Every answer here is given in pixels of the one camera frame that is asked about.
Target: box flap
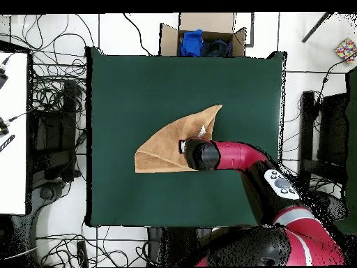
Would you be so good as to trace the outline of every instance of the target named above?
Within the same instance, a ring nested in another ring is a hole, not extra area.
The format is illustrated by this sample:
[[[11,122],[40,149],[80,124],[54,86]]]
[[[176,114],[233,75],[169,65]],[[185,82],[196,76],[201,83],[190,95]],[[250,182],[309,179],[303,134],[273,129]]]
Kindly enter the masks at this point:
[[[166,24],[160,24],[159,56],[170,57],[177,55],[179,32]]]
[[[180,13],[178,30],[232,33],[233,13]]]
[[[245,57],[245,28],[240,29],[232,35],[232,56]]]

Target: white table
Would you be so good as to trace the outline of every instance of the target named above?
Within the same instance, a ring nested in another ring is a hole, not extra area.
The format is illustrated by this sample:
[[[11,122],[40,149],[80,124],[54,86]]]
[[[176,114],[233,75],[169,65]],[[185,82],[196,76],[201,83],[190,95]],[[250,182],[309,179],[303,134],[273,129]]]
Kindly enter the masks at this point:
[[[9,53],[0,52],[0,63]],[[14,54],[6,65],[8,80],[0,89],[0,117],[3,120],[26,112],[27,55]],[[0,214],[25,214],[26,199],[26,115],[14,120],[9,134],[15,139],[0,152]]]

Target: robot control buttons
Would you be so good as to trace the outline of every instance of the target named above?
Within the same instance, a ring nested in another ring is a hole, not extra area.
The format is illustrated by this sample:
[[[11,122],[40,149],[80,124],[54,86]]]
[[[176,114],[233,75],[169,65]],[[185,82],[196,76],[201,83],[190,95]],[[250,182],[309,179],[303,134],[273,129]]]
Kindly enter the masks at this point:
[[[299,196],[287,181],[277,170],[267,170],[264,178],[274,190],[277,196],[290,200],[298,200]]]
[[[279,188],[290,188],[290,183],[281,176],[275,180],[274,184]]]

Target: white tile floor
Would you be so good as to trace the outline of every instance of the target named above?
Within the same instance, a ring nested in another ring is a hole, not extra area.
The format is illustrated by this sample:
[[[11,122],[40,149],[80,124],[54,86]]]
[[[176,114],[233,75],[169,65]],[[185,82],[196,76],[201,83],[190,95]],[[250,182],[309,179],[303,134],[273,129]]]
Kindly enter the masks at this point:
[[[306,42],[301,40],[305,34],[314,26],[323,13],[255,13],[254,26],[254,47],[246,49],[249,57],[266,58],[272,51],[281,50],[288,53],[287,57],[287,83],[286,83],[286,105],[285,120],[293,119],[298,114],[297,102],[303,91],[317,90],[321,88],[322,79],[325,72],[340,58],[334,53],[334,49],[345,38],[350,37],[357,41],[357,29],[352,17],[343,18],[341,15],[334,15],[326,20],[317,31]],[[69,15],[67,33],[78,34],[87,45],[98,46],[105,54],[146,54],[140,47],[139,35],[131,23],[121,14],[105,15],[80,15],[88,25],[85,27],[81,19],[76,15]],[[128,17],[138,26],[142,33],[142,44],[151,53],[157,54],[159,50],[159,28],[164,22],[172,27],[178,26],[178,13],[165,14],[131,14]],[[36,16],[30,15],[24,21],[23,15],[12,16],[11,42],[24,45],[16,40],[14,36],[22,37],[22,30],[26,31],[32,26]],[[9,33],[9,19],[0,17],[0,33]],[[39,20],[39,25],[43,35],[43,44],[48,44],[56,35],[60,34],[66,27],[67,15],[44,15]],[[239,27],[248,28],[247,43],[250,43],[250,16],[247,13],[238,13],[238,21],[235,29]],[[38,29],[36,26],[28,34],[29,42],[33,46],[40,46]],[[8,37],[0,36],[0,40],[9,41]],[[55,50],[64,54],[59,55],[60,64],[71,64],[73,59],[81,59],[84,55],[84,42],[77,36],[66,36],[59,38],[55,42]],[[46,50],[53,51],[52,45]],[[38,59],[35,62],[53,64],[49,57],[43,53],[36,54]],[[324,89],[324,95],[337,94],[346,91],[344,84],[345,73],[355,65],[340,64],[333,69],[334,74],[330,75],[329,81]],[[85,126],[84,119],[80,127]],[[286,123],[284,126],[284,138],[298,133],[299,121]],[[284,150],[294,149],[298,146],[298,136],[284,143]],[[314,142],[314,152],[316,155],[316,141]],[[85,143],[78,153],[85,153]],[[297,159],[298,150],[284,152],[283,158]],[[78,156],[80,170],[86,177],[86,156]],[[284,164],[297,171],[297,162],[285,161]],[[81,232],[81,225],[86,212],[86,183],[82,178],[73,182],[70,193],[50,206],[47,206],[40,213],[37,224],[37,237],[48,235],[62,235],[65,233]],[[102,247],[103,239],[107,234],[108,227],[98,228],[99,246]],[[96,243],[96,229],[84,226],[84,236]],[[146,228],[136,227],[111,227],[105,242],[107,251],[122,250],[129,258],[129,262],[137,257],[135,247],[142,246],[147,239]],[[121,239],[136,239],[138,241],[121,241]],[[57,241],[45,239],[38,240],[38,254],[43,257],[55,245]],[[96,254],[95,248],[87,245],[89,257]],[[117,265],[124,265],[126,259],[120,255],[113,255]],[[47,263],[58,263],[59,259],[50,257]],[[137,260],[132,266],[143,267],[145,262]],[[113,264],[104,259],[99,267],[112,267]]]

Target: brown towel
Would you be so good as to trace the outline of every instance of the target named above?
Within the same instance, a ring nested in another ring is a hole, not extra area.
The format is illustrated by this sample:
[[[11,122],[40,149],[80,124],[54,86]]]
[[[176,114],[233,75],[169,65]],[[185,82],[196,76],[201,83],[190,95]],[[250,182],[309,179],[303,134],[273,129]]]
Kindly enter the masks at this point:
[[[179,153],[179,140],[198,136],[212,140],[215,116],[222,105],[178,119],[161,128],[135,153],[135,172],[191,172]]]

